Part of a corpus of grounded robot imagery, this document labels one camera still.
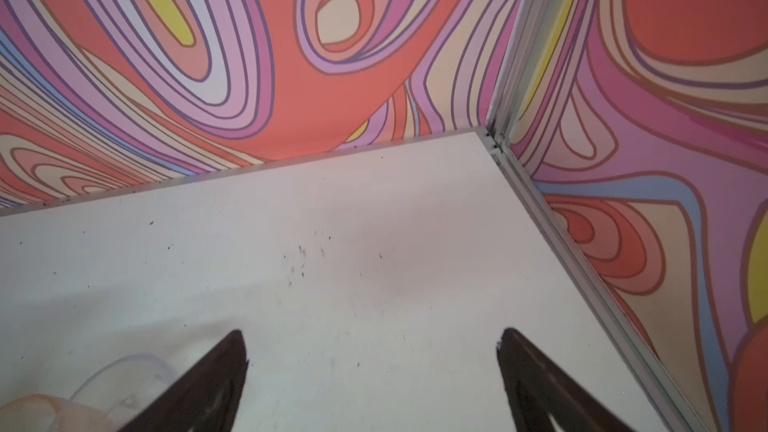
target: psychedelic wallpaper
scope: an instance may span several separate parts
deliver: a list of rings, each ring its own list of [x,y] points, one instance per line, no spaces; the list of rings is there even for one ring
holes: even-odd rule
[[[0,0],[0,206],[483,124],[520,0]]]
[[[514,138],[711,430],[768,419],[768,0],[566,0]]]

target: white floor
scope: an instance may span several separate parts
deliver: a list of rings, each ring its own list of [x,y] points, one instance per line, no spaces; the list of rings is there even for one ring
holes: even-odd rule
[[[474,133],[0,218],[0,404],[240,328],[235,430],[513,430],[506,327],[664,429]]]

